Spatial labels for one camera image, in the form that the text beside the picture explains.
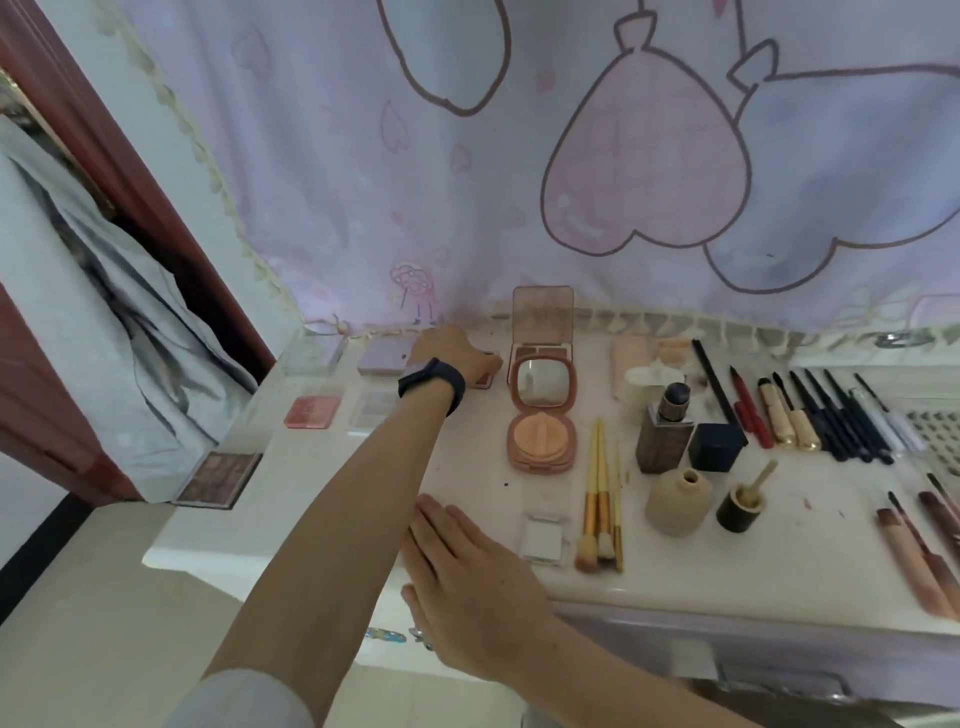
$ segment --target hanging clothes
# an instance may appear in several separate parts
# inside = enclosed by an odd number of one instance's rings
[[[0,117],[0,282],[104,452],[169,500],[256,388],[173,277]]]

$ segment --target black cube box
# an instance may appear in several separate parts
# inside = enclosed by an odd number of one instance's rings
[[[727,423],[697,425],[690,438],[690,466],[706,473],[729,473],[743,449],[743,432]]]

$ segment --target red pencil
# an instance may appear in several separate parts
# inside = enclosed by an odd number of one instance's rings
[[[756,434],[756,438],[760,441],[760,446],[764,449],[771,449],[776,442],[774,442],[774,438],[773,435],[770,434],[770,430],[767,429],[766,423],[763,422],[763,419],[760,417],[760,413],[757,412],[756,404],[754,404],[754,398],[750,396],[750,390],[747,389],[747,385],[743,383],[743,378],[733,367],[730,367],[730,377],[733,380],[733,388],[740,396],[740,401],[743,402],[743,409],[746,410],[747,417],[753,422],[753,427],[751,429]]]

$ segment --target watch strap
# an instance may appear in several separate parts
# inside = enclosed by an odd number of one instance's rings
[[[446,413],[446,416],[449,417],[456,411],[457,407],[460,406],[460,402],[463,400],[464,394],[467,391],[467,382],[459,370],[451,367],[437,357],[430,359],[430,361],[418,367],[415,371],[410,372],[410,374],[404,374],[396,384],[397,392],[402,398],[403,395],[411,389],[430,381],[430,379],[442,379],[453,387],[453,402],[450,404],[450,409]]]

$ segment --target compact mirror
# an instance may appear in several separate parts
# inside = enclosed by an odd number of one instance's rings
[[[529,359],[516,373],[516,393],[528,407],[559,407],[570,397],[570,371],[556,359]]]

